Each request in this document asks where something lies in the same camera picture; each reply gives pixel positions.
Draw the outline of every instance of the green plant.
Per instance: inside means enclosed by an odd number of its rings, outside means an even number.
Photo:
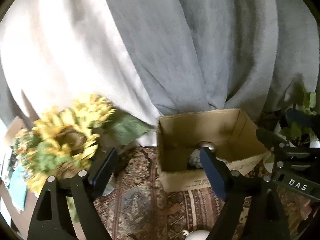
[[[303,92],[303,99],[299,103],[295,103],[293,108],[304,114],[316,115],[313,108],[316,107],[316,93],[307,92],[304,85],[301,86]],[[303,127],[296,122],[287,120],[288,127],[283,127],[280,134],[285,136],[288,141],[294,141],[297,146],[303,146],[310,142],[310,137],[315,136],[310,127]]]

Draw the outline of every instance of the sunflower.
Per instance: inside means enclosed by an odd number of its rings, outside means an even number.
[[[23,154],[17,152],[24,157],[24,168],[31,174],[27,179],[29,188],[39,194],[47,176],[67,178],[88,169],[100,136],[93,134],[92,128],[101,127],[114,111],[105,98],[92,94],[75,100],[70,109],[59,112],[52,107],[41,114],[31,131],[41,142]]]

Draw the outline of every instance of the open cardboard box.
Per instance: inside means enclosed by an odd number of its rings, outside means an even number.
[[[250,172],[267,150],[256,138],[256,125],[240,109],[161,116],[158,119],[158,173],[166,192],[210,187],[202,169],[188,170],[199,142],[211,142],[230,170]]]

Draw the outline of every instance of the metal pin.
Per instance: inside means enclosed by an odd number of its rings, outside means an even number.
[[[234,176],[234,177],[239,177],[240,176],[240,172],[237,171],[237,170],[232,170],[231,171],[231,175]]]
[[[264,180],[265,182],[270,182],[270,181],[271,181],[271,178],[270,178],[269,175],[264,175],[264,176],[263,176],[263,180]]]
[[[79,172],[78,172],[78,175],[79,175],[80,177],[83,177],[83,176],[87,175],[87,171],[85,171],[85,170],[79,171]]]
[[[283,162],[277,162],[277,167],[278,168],[282,168],[284,166],[284,163]]]
[[[55,179],[56,179],[55,176],[50,176],[50,177],[47,179],[47,181],[48,181],[48,182],[53,182]]]

